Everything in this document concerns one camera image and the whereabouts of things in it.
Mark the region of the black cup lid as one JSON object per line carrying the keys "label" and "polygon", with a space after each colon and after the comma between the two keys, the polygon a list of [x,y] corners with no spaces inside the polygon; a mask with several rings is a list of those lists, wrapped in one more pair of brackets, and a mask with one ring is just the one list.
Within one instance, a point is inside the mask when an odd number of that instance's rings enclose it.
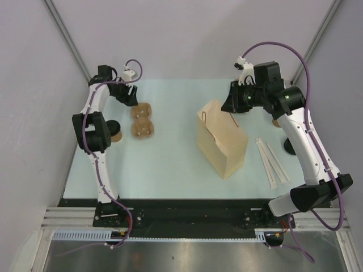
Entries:
{"label": "black cup lid", "polygon": [[116,120],[108,120],[106,122],[107,128],[111,137],[116,136],[119,132],[121,132],[121,125]]}

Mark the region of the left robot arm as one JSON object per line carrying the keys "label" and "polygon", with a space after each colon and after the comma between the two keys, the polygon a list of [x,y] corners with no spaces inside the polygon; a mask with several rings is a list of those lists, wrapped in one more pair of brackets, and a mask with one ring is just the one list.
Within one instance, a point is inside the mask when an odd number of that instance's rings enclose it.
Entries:
{"label": "left robot arm", "polygon": [[98,66],[98,73],[88,82],[88,97],[80,113],[72,116],[78,146],[91,161],[98,187],[98,202],[109,204],[117,200],[119,193],[111,181],[107,164],[107,149],[111,146],[111,129],[104,118],[107,100],[114,97],[118,102],[132,107],[138,105],[138,73],[125,64],[120,76],[108,65]]}

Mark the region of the brown paper bag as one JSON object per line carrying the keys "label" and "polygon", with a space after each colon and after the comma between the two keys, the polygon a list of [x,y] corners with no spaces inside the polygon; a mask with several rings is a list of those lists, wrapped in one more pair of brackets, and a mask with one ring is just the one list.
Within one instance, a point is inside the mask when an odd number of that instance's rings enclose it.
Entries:
{"label": "brown paper bag", "polygon": [[197,145],[222,179],[243,167],[249,137],[231,113],[213,99],[197,112]]}

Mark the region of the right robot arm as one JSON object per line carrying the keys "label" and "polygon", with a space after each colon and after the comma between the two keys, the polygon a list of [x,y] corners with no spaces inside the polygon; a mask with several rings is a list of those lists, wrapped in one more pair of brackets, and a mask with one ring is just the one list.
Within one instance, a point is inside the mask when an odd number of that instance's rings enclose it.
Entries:
{"label": "right robot arm", "polygon": [[298,87],[286,88],[279,64],[275,61],[253,65],[239,57],[234,66],[241,71],[239,79],[230,83],[222,111],[245,113],[262,107],[277,120],[300,162],[305,184],[271,200],[262,212],[262,222],[275,227],[282,216],[307,212],[345,192],[353,180],[342,174],[328,156],[319,139],[306,99]]}

